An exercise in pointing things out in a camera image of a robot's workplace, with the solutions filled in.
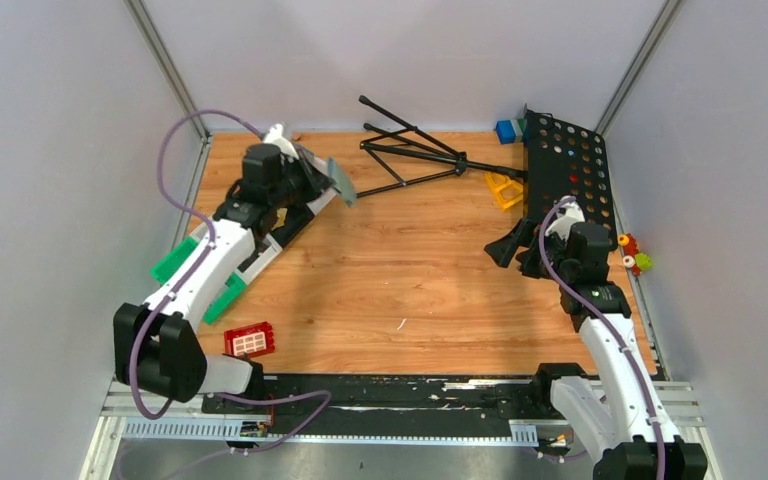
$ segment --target cable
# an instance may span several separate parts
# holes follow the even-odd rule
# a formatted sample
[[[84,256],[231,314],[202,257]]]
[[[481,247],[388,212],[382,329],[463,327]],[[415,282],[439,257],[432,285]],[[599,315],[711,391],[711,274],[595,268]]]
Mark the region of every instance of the cable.
[[[303,393],[301,395],[297,395],[295,397],[287,397],[287,398],[279,398],[277,400],[249,400],[247,398],[241,398],[236,395],[231,395],[228,393],[217,393],[216,396],[220,398],[224,398],[226,400],[230,400],[232,402],[238,402],[238,403],[245,403],[248,405],[257,405],[257,406],[270,406],[270,405],[282,405],[285,403],[293,403],[293,402],[300,402],[302,400],[308,400],[313,397],[322,396],[325,397],[322,400],[322,403],[319,404],[318,407],[316,407],[316,410],[314,410],[310,415],[307,416],[301,423],[299,423],[295,428],[290,430],[286,435],[279,438],[278,440],[275,440],[272,443],[265,444],[264,446],[257,446],[255,448],[232,448],[228,450],[227,448],[223,448],[222,450],[209,453],[197,460],[194,460],[193,462],[188,463],[187,465],[184,465],[183,467],[175,470],[174,472],[162,477],[160,480],[169,480],[171,478],[175,478],[178,475],[181,475],[184,472],[187,472],[189,470],[192,470],[198,465],[201,465],[202,463],[205,463],[209,460],[213,460],[214,458],[219,458],[223,455],[229,455],[233,453],[242,453],[243,456],[248,456],[250,453],[259,453],[259,452],[265,452],[267,450],[272,450],[273,448],[281,445],[282,443],[286,442],[293,436],[299,433],[301,429],[306,427],[314,418],[316,418],[317,415],[322,413],[323,410],[325,410],[325,407],[328,405],[328,402],[331,401],[331,392],[327,390],[317,390],[315,392],[310,393]],[[125,477],[122,475],[122,459],[130,453],[133,450],[133,448],[128,448],[122,452],[120,452],[116,456],[116,466],[115,466],[115,472],[116,472],[116,478],[118,480],[125,480]]]
[[[657,418],[657,413],[655,412],[655,400],[652,398],[652,394],[649,392],[649,389],[646,388],[646,377],[643,375],[643,371],[640,369],[640,365],[637,363],[634,355],[632,355],[631,351],[628,349],[628,344],[625,343],[625,340],[622,338],[620,332],[617,331],[617,328],[614,327],[610,321],[608,321],[607,317],[605,317],[605,314],[600,312],[595,305],[579,295],[578,292],[573,290],[572,287],[567,285],[566,282],[561,279],[558,273],[555,272],[555,269],[552,267],[552,263],[549,261],[549,256],[546,254],[546,229],[548,228],[550,221],[555,216],[555,214],[558,213],[561,207],[573,202],[575,202],[575,197],[570,195],[563,197],[558,203],[555,204],[555,206],[552,207],[551,210],[549,210],[549,213],[547,213],[546,217],[543,219],[543,223],[540,225],[540,237],[537,239],[537,245],[540,247],[540,258],[543,260],[543,264],[546,265],[546,271],[549,273],[549,276],[558,282],[558,285],[560,285],[560,287],[572,298],[576,299],[586,309],[590,310],[593,315],[595,315],[599,320],[602,321],[603,324],[605,324],[605,327],[607,327],[608,331],[611,332],[611,336],[614,337],[614,340],[619,345],[620,350],[625,354],[626,359],[628,359],[628,362],[631,364],[631,369],[634,372],[635,378],[637,379],[637,384],[640,386],[640,390],[643,393],[643,400],[646,402],[646,410],[649,411],[649,418]],[[661,431],[660,423],[654,420],[652,421],[652,430],[655,433],[655,443],[657,444],[658,451],[658,469],[655,478],[658,480],[664,480],[667,460],[666,446],[664,445],[664,433]]]
[[[137,410],[146,418],[150,420],[157,420],[158,418],[162,417],[166,410],[169,409],[169,406],[172,404],[172,399],[168,399],[166,403],[158,410],[157,412],[152,412],[146,407],[145,403],[143,403],[142,395],[140,395],[140,389],[137,385],[137,359],[140,355],[140,348],[142,346],[143,340],[145,340],[146,335],[148,334],[148,330],[151,327],[151,324],[154,323],[154,320],[157,318],[157,315],[163,311],[164,308],[166,308],[166,305],[169,303],[172,298],[174,298],[175,294],[178,293],[181,288],[183,288],[184,284],[187,283],[187,280],[190,279],[190,277],[193,276],[193,274],[196,272],[196,270],[204,263],[204,260],[207,258],[207,256],[210,254],[211,250],[216,248],[216,228],[213,226],[213,222],[211,219],[204,215],[201,212],[196,211],[193,208],[190,208],[182,203],[179,203],[174,198],[172,198],[171,195],[169,195],[169,192],[166,191],[166,186],[163,184],[163,160],[166,156],[166,149],[169,147],[169,142],[172,140],[172,136],[175,134],[175,132],[178,131],[179,128],[181,128],[185,123],[189,122],[195,117],[200,117],[202,115],[220,115],[223,117],[230,118],[231,120],[236,121],[240,125],[246,127],[250,132],[257,135],[258,138],[263,137],[263,134],[253,127],[250,123],[246,122],[245,120],[242,120],[241,118],[237,117],[236,115],[233,115],[228,112],[223,112],[222,110],[198,110],[196,112],[193,112],[177,122],[175,122],[174,125],[172,125],[172,128],[169,129],[168,132],[166,132],[166,136],[163,138],[163,143],[160,144],[160,152],[157,154],[157,188],[160,190],[160,194],[163,195],[163,198],[166,199],[167,202],[169,202],[173,207],[177,208],[178,210],[181,210],[183,212],[189,213],[190,215],[193,215],[195,217],[198,217],[199,220],[205,223],[207,225],[208,235],[210,237],[210,241],[208,243],[208,248],[205,248],[204,250],[199,253],[199,256],[196,258],[196,261],[193,262],[193,264],[190,266],[189,269],[187,269],[186,272],[181,276],[181,278],[178,280],[175,285],[172,286],[172,289],[170,290],[169,294],[163,297],[163,299],[158,302],[157,306],[149,313],[148,318],[146,318],[145,323],[143,323],[143,326],[140,328],[139,332],[137,332],[137,336],[134,339],[134,345],[131,347],[131,358],[128,361],[128,383],[131,387],[131,396],[134,397],[134,404],[137,406]]]
[[[301,431],[301,429],[306,427],[308,423],[310,423],[314,418],[316,418],[317,415],[319,415],[323,410],[325,410],[325,406],[328,405],[328,402],[331,401],[331,392],[329,392],[328,390],[317,390],[315,392],[303,393],[301,395],[296,395],[295,397],[279,398],[277,400],[249,400],[248,398],[238,397],[236,395],[231,395],[230,393],[216,394],[217,397],[224,398],[226,400],[231,400],[232,402],[239,402],[239,403],[245,403],[246,405],[258,405],[258,406],[282,405],[285,403],[300,402],[302,400],[318,397],[320,395],[325,397],[325,399],[322,400],[322,403],[320,403],[319,406],[316,407],[316,410],[314,410],[313,413],[308,415],[307,418],[302,420],[301,423],[299,423],[298,425],[296,425],[295,428],[290,430],[289,433],[279,438],[278,440],[275,440],[272,443],[268,443],[262,447],[238,448],[237,449],[238,453],[242,453],[243,455],[248,455],[249,453],[258,453],[258,452],[265,452],[267,450],[272,450],[273,448],[289,440],[291,437],[295,436],[297,433]]]

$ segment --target blue block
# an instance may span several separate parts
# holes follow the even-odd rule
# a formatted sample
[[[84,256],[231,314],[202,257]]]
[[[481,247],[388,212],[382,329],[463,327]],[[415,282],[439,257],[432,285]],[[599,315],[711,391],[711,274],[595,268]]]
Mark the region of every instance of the blue block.
[[[499,143],[507,144],[521,142],[525,132],[525,120],[501,120],[496,122],[496,136],[499,137]]]

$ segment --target black pegboard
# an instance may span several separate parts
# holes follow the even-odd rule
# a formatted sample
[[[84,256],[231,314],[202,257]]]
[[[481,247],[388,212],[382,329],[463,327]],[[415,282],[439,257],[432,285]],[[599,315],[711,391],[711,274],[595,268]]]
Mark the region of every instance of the black pegboard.
[[[524,215],[540,223],[559,199],[573,195],[588,222],[610,230],[616,248],[617,224],[605,139],[532,110],[526,111],[525,118],[529,180]]]

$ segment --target floor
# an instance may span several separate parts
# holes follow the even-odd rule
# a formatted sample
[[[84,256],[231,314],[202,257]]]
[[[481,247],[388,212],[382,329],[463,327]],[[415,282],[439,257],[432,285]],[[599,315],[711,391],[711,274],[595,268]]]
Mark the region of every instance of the floor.
[[[474,161],[524,162],[521,144],[500,145],[492,132],[434,135]],[[360,191],[392,183],[358,148],[369,137],[304,133],[299,142],[333,156]],[[255,141],[214,138],[198,210],[213,213]],[[383,157],[406,179],[446,168]],[[479,171],[363,198],[355,208],[332,201],[224,317],[200,327],[202,346],[221,353],[225,330],[268,321],[276,351],[258,358],[267,372],[528,374],[542,362],[578,362],[597,373],[557,285],[522,277],[513,265],[501,269],[483,251],[521,214],[519,206],[496,206]],[[647,345],[619,252],[610,263],[610,279],[632,305],[638,343]],[[642,354],[654,373],[651,352]]]
[[[199,440],[131,441],[120,451],[128,480],[157,480],[205,455],[227,450],[221,442]],[[571,480],[590,478],[589,457],[561,465],[538,460],[525,449],[289,443],[253,454],[222,455],[176,479],[268,478],[273,480],[390,480],[394,478]],[[117,479],[114,469],[111,479]]]

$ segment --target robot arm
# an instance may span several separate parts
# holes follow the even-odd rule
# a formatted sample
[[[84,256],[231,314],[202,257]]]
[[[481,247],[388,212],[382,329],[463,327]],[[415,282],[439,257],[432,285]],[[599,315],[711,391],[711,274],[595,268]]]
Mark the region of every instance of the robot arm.
[[[625,295],[608,281],[612,249],[608,230],[585,222],[577,204],[564,207],[546,228],[546,255],[561,280],[605,316],[606,321],[597,318],[561,288],[561,306],[596,363],[607,405],[577,364],[541,364],[533,382],[538,403],[570,422],[595,463],[594,478],[655,478],[653,423],[657,422],[667,447],[667,478],[702,479],[707,470],[705,453],[698,444],[684,443],[667,415],[645,373]],[[529,249],[517,256],[520,271],[533,278],[549,278],[538,235],[528,241]],[[654,403],[653,418],[649,418],[644,389]]]
[[[261,365],[204,354],[195,335],[202,318],[236,269],[259,272],[277,256],[281,249],[276,248],[275,237],[287,242],[294,238],[335,194],[349,205],[356,196],[333,159],[323,161],[285,139],[280,125],[272,127],[262,143],[248,148],[242,170],[242,177],[213,215],[214,240],[202,238],[168,282],[141,305],[125,303],[114,315],[119,382],[129,384],[137,332],[162,305],[140,344],[136,380],[141,389],[179,402],[207,392],[262,398]],[[286,219],[279,224],[282,209]],[[206,249],[210,254],[183,286],[178,285]]]

